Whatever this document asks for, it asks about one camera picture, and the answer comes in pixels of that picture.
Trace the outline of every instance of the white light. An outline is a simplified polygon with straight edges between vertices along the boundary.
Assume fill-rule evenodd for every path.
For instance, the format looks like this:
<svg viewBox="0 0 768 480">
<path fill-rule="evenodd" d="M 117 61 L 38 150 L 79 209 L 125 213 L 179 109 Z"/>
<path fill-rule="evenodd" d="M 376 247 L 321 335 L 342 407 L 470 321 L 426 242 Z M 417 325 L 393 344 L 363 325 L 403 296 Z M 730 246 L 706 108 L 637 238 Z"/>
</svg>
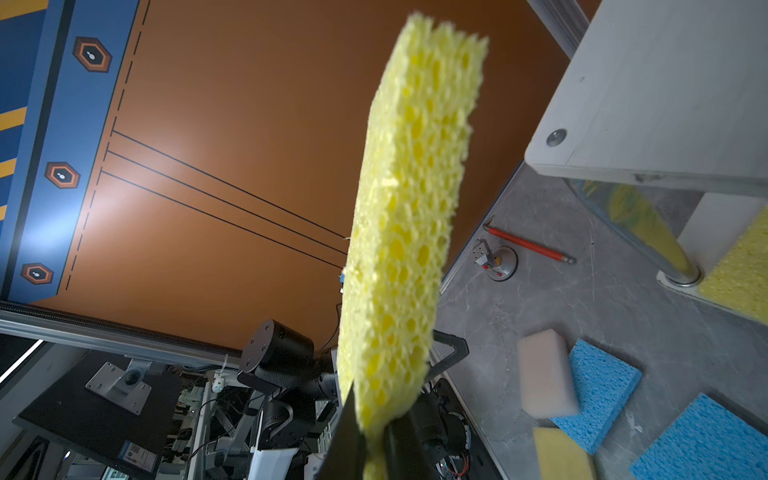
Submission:
<svg viewBox="0 0 768 480">
<path fill-rule="evenodd" d="M 21 365 L 27 359 L 27 357 L 29 357 L 36 349 L 38 349 L 40 345 L 42 345 L 42 343 L 43 343 L 42 340 L 38 340 L 37 342 L 35 342 L 33 346 L 29 347 L 29 350 L 24 352 L 24 355 L 20 356 L 18 360 L 16 360 L 14 364 L 10 366 L 10 368 L 5 370 L 5 373 L 0 375 L 0 383 L 3 383 L 5 379 L 7 379 L 13 373 L 13 371 L 16 370 L 18 366 Z"/>
</svg>

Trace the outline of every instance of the gray marble surface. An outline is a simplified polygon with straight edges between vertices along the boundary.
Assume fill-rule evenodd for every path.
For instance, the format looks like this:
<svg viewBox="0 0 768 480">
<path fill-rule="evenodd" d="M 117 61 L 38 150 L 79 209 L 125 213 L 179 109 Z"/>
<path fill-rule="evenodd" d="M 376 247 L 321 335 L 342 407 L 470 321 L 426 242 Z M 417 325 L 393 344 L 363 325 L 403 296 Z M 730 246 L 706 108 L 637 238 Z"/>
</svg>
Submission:
<svg viewBox="0 0 768 480">
<path fill-rule="evenodd" d="M 700 199 L 645 192 L 675 234 Z M 509 478 L 540 478 L 531 428 L 554 426 L 521 410 L 518 381 L 517 340 L 547 328 L 569 348 L 585 339 L 643 373 L 594 457 L 602 480 L 634 478 L 631 463 L 699 392 L 768 432 L 768 326 L 665 290 L 657 269 L 561 179 L 524 166 L 492 213 L 498 228 L 578 259 L 569 266 L 513 246 L 520 263 L 511 279 L 493 282 L 469 260 L 439 302 L 437 328 L 465 337 L 471 350 L 449 374 Z M 482 236 L 492 248 L 505 244 Z"/>
</svg>

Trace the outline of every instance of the metal bolt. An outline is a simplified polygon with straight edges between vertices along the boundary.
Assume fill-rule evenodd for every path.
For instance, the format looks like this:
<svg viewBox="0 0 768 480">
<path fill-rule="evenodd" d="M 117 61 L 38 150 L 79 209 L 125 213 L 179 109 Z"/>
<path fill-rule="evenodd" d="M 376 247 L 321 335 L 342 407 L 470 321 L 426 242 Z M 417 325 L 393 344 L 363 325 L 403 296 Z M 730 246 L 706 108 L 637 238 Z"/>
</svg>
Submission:
<svg viewBox="0 0 768 480">
<path fill-rule="evenodd" d="M 559 144 L 563 143 L 563 140 L 565 140 L 567 135 L 568 131 L 564 128 L 559 128 L 549 134 L 549 137 L 547 137 L 547 145 L 549 147 L 557 147 Z"/>
</svg>

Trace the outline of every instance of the blue and yellow striped pattern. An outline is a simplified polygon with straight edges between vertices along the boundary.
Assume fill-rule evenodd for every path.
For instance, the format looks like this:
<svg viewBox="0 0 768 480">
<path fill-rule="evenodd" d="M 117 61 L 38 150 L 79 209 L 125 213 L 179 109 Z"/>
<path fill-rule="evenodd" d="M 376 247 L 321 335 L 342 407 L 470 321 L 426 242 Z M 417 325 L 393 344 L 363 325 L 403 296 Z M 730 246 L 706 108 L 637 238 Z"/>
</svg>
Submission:
<svg viewBox="0 0 768 480">
<path fill-rule="evenodd" d="M 38 43 L 48 0 L 0 2 L 0 228 L 27 114 Z"/>
</svg>

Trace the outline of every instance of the red-handled tool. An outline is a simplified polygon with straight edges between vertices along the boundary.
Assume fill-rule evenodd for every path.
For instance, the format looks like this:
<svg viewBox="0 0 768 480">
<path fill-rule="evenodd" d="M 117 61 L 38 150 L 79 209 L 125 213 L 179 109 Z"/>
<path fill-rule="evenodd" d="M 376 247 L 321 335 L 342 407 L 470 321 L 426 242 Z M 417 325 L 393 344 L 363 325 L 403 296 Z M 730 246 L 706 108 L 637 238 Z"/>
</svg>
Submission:
<svg viewBox="0 0 768 480">
<path fill-rule="evenodd" d="M 520 237 L 516 237 L 515 235 L 511 235 L 510 233 L 491 227 L 491 220 L 493 220 L 492 215 L 490 218 L 488 218 L 487 222 L 482 224 L 482 227 L 485 229 L 485 231 L 490 233 L 491 235 L 495 235 L 496 237 L 503 238 L 508 242 L 516 243 L 521 247 L 525 247 L 529 250 L 533 250 L 536 253 L 540 253 L 541 255 L 544 255 L 545 257 L 549 257 L 553 260 L 557 260 L 558 262 L 570 263 L 570 264 L 576 263 L 576 260 L 570 258 L 567 255 L 564 255 L 563 253 L 555 252 L 554 250 L 549 250 L 547 247 L 542 247 L 541 245 L 537 245 L 536 243 L 523 240 Z"/>
</svg>

